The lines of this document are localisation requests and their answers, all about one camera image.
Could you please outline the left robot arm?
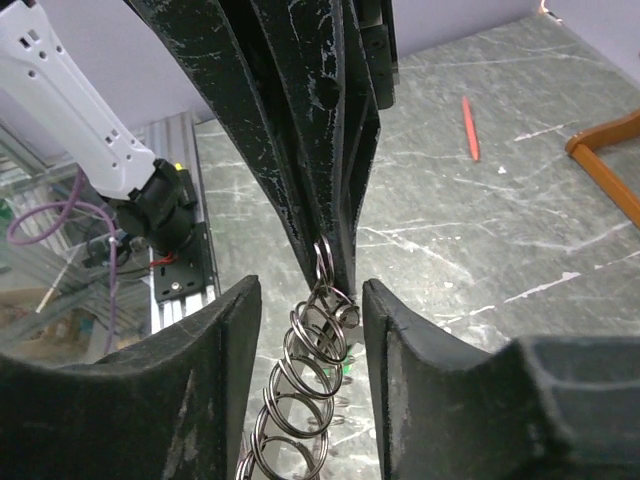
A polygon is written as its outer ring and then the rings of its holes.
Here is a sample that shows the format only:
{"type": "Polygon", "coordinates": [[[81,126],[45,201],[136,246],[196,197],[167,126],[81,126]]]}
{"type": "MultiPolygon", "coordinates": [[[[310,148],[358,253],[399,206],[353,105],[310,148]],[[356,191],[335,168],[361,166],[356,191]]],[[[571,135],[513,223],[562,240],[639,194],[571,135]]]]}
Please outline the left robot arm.
{"type": "MultiPolygon", "coordinates": [[[[388,1],[132,1],[222,124],[310,286],[353,296],[356,229],[394,104],[388,1]]],[[[71,155],[123,229],[185,258],[186,182],[127,129],[37,1],[1,5],[2,88],[71,155]]]]}

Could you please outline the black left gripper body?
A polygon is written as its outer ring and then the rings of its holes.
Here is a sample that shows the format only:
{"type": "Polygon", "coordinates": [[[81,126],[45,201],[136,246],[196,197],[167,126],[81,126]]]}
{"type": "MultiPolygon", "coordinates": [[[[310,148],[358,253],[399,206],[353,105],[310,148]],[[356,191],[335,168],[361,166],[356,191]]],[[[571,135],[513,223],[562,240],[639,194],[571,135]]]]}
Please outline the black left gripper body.
{"type": "Polygon", "coordinates": [[[398,53],[391,0],[353,2],[379,109],[395,103],[398,53]]]}

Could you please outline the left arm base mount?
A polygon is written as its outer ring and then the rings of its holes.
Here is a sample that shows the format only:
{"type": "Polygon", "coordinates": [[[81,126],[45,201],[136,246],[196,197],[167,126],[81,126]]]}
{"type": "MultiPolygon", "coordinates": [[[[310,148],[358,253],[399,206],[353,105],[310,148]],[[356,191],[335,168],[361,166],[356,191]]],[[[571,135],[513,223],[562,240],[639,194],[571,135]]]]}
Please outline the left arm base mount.
{"type": "Polygon", "coordinates": [[[149,248],[150,298],[153,304],[186,299],[205,293],[208,287],[219,295],[220,284],[209,224],[195,225],[190,241],[168,260],[149,248]]]}

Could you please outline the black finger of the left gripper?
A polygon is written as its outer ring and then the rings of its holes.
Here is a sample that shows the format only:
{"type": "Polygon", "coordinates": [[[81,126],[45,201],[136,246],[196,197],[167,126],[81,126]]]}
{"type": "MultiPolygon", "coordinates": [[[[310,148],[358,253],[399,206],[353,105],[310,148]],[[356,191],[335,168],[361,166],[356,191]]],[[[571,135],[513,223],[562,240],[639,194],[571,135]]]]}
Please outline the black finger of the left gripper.
{"type": "Polygon", "coordinates": [[[134,1],[223,126],[275,209],[309,286],[316,256],[310,211],[290,162],[289,110],[247,1],[134,1]]]}
{"type": "Polygon", "coordinates": [[[335,286],[357,293],[355,230],[380,128],[351,1],[254,1],[278,72],[294,147],[295,216],[305,227],[297,256],[315,276],[313,245],[326,239],[335,286]]]}

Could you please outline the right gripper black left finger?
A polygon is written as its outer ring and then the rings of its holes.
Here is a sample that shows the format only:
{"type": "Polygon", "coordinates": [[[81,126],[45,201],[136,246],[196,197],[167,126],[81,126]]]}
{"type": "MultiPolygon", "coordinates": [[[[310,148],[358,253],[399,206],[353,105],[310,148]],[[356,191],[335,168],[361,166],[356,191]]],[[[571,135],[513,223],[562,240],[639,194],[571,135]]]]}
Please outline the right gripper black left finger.
{"type": "Polygon", "coordinates": [[[1,360],[5,479],[231,479],[261,323],[249,275],[93,364],[1,360]]]}

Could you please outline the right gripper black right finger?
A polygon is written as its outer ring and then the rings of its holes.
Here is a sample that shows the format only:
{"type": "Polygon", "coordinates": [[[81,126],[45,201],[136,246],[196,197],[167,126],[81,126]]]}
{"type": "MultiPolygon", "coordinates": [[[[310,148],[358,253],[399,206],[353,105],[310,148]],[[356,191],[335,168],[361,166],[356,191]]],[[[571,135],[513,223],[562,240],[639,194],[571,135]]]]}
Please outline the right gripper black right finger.
{"type": "Polygon", "coordinates": [[[525,336],[494,353],[363,285],[385,479],[635,479],[639,341],[525,336]]]}

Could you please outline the round metal keyring disc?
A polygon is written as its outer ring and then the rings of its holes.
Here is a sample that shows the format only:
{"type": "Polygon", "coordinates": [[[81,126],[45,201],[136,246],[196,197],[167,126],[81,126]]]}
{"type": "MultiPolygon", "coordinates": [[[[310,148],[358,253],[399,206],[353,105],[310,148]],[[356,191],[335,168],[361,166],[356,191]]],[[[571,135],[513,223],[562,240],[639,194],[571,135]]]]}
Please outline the round metal keyring disc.
{"type": "Polygon", "coordinates": [[[282,356],[262,390],[263,404],[239,461],[237,479],[282,479],[276,471],[275,448],[289,446],[304,460],[304,479],[318,479],[329,454],[329,429],[335,423],[338,394],[344,383],[341,365],[347,364],[361,326],[356,301],[336,285],[336,269],[329,241],[314,243],[315,283],[309,297],[289,313],[282,356]],[[337,365],[329,379],[322,368],[337,365]]]}

